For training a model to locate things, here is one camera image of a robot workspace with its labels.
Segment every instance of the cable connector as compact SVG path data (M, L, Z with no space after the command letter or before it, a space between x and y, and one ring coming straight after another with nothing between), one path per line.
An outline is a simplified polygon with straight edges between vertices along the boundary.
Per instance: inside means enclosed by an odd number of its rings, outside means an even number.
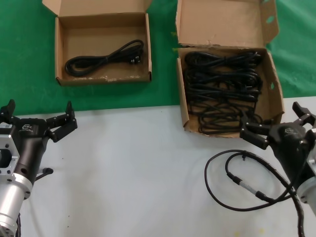
M238 178L237 176L234 176L231 172L227 173L227 176L236 184L240 185L242 182L242 179Z
M273 198L270 198L270 197L267 197L263 192L261 191L257 191L255 193L256 197L262 201L266 201L268 203L273 203L274 202L274 199Z

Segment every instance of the green background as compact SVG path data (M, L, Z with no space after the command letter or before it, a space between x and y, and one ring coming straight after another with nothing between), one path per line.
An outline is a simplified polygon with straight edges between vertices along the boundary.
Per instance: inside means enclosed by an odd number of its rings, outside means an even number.
M316 95L316 1L276 0L280 34L268 45L285 97ZM16 115L179 104L177 0L153 0L151 83L60 87L54 79L55 15L41 0L0 0L0 104Z

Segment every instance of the open cardboard box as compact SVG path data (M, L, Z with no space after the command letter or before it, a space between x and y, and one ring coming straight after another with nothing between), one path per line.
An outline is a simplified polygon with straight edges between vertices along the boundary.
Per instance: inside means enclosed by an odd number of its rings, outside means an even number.
M60 85L151 81L150 0L42 0L56 17L55 74ZM104 56L132 40L144 42L142 62L113 63L85 77L68 75L65 63L76 56Z
M178 0L176 27L180 48L177 62L182 124L186 131L198 132L198 119L189 115L183 70L185 55L205 51L232 56L249 50L263 55L256 68L263 81L255 113L263 120L281 122L284 114L283 94L271 54L265 49L278 34L275 0ZM218 134L239 137L239 133Z

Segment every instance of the black cable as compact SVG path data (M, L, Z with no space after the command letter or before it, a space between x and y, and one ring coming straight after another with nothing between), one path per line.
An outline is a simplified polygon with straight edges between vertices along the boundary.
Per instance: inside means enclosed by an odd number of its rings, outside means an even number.
M266 201L266 204L260 205L260 206L256 206L256 207L251 207L251 208L235 208L235 207L231 207L228 206L224 203L222 203L211 191L211 188L208 184L208 180L207 180L207 169L209 164L211 163L211 161L213 161L214 159L216 159L217 157L226 154L226 153L235 153L233 155L231 155L228 160L226 161L225 164L225 171L227 176L233 180L233 182L235 182L238 185L243 186L244 188L248 189L250 192L252 192L253 194L256 195L256 197L258 197L261 200ZM283 192L282 195L280 195L277 199L273 199L270 197L267 197L264 193L260 192L260 191L255 191L253 190L251 187L249 187L248 185L246 185L240 178L238 178L237 176L234 176L231 172L229 172L228 170L228 164L229 162L236 156L242 156L243 158L248 157L251 159L254 159L255 161L257 161L258 163L262 164L268 171L270 171L278 180L280 180L280 182L282 183L282 185L284 187L286 187L285 192ZM233 210L233 211L241 211L241 212L247 212L247 211L254 211L254 210L259 210L268 206L272 206L278 202L281 201L285 201L289 198L292 198L296 211L297 211L297 215L298 215L298 236L299 237L305 237L304 234L304 211L303 208L301 206L300 200L298 199L298 197L296 196L296 192L293 189L293 184L295 184L295 182L297 182L298 178L301 176L302 171L305 167L304 163L301 167L301 169L299 170L299 172L297 173L296 177L290 182L290 184L277 172L276 169L274 169L269 163L267 163L264 159L260 158L259 156L247 152L247 151L242 151L242 150L228 150L228 151L223 151L218 153L217 155L213 156L211 159L209 159L206 163L205 166L205 170L204 170L204 179L205 179L205 184L206 184L206 188L209 192L209 194L212 196L212 198L221 206L229 209L229 210Z
M18 215L18 219L16 220L16 224L18 226L16 233L15 233L15 237L21 237L21 218L20 218L20 213Z
M71 76L82 77L109 63L138 64L144 52L144 42L133 40L107 56L78 56L67 61L65 71Z
M183 75L188 112L197 116L200 133L239 132L241 111L252 122L267 123L255 114L263 84L255 68L261 60L255 51L231 57L206 52L186 55L188 67Z

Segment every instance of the cardboard box lid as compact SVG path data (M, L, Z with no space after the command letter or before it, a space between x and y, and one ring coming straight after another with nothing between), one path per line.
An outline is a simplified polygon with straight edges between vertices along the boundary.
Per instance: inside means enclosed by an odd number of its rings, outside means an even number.
M62 17L125 12L145 13L151 0L42 0L42 3Z
M178 0L179 43L264 47L279 32L275 0Z

